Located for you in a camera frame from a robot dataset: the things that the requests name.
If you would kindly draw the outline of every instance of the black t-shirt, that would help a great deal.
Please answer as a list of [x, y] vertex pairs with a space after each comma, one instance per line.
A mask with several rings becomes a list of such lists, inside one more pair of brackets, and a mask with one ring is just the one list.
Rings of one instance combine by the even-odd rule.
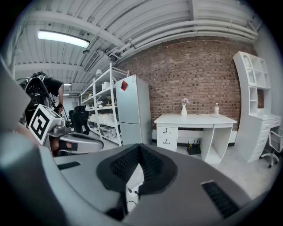
[[58, 89], [61, 87], [63, 82], [45, 76], [43, 84], [46, 86], [48, 93], [52, 93], [54, 96], [58, 96]]

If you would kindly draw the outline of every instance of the white vase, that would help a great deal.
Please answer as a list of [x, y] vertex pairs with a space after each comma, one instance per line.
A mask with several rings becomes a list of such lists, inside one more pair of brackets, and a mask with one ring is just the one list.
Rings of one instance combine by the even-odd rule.
[[187, 110], [186, 110], [186, 105], [182, 105], [182, 111], [181, 111], [181, 115], [182, 116], [185, 116], [185, 115], [187, 115]]

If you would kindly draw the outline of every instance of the white refrigerator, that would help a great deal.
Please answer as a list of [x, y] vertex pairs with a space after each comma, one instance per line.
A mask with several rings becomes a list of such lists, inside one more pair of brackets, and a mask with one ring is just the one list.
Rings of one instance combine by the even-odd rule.
[[136, 75], [122, 79], [116, 83], [116, 98], [123, 144], [151, 144], [148, 83]]

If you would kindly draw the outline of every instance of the black chair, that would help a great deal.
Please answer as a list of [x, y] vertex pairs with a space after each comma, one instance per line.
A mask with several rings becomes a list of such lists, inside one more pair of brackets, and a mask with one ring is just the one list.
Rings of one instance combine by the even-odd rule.
[[69, 110], [69, 119], [70, 119], [70, 127], [71, 128], [74, 128], [73, 114], [74, 114], [74, 110]]
[[85, 106], [77, 106], [74, 109], [74, 112], [70, 116], [72, 118], [72, 123], [74, 126], [74, 131], [78, 133], [89, 134], [88, 127], [88, 111], [85, 110]]

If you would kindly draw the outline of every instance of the concrete floor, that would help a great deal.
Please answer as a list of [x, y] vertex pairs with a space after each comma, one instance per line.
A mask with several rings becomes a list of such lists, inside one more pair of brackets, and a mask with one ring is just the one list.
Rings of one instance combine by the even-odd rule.
[[[90, 135], [98, 138], [98, 136], [90, 132]], [[118, 145], [103, 139], [104, 148], [103, 150], [112, 149], [117, 147]], [[177, 152], [184, 155], [189, 155], [186, 152], [186, 147], [177, 147]], [[199, 155], [192, 155], [195, 158], [200, 158]], [[250, 163], [247, 163], [241, 156], [240, 153], [236, 150], [235, 147], [228, 147], [227, 151], [219, 164], [213, 164], [212, 166], [218, 169], [221, 173], [229, 177], [231, 180], [236, 182], [239, 186], [241, 186], [247, 194], [252, 198], [256, 198], [263, 192], [269, 190], [281, 167], [283, 165], [283, 160], [280, 158], [279, 163], [274, 165], [272, 168], [268, 168], [270, 162], [269, 157], [265, 157], [261, 160], [256, 160]], [[127, 183], [127, 187], [133, 189], [136, 185], [143, 182], [143, 173], [140, 166], [138, 166]], [[127, 200], [137, 200], [136, 197], [128, 196]]]

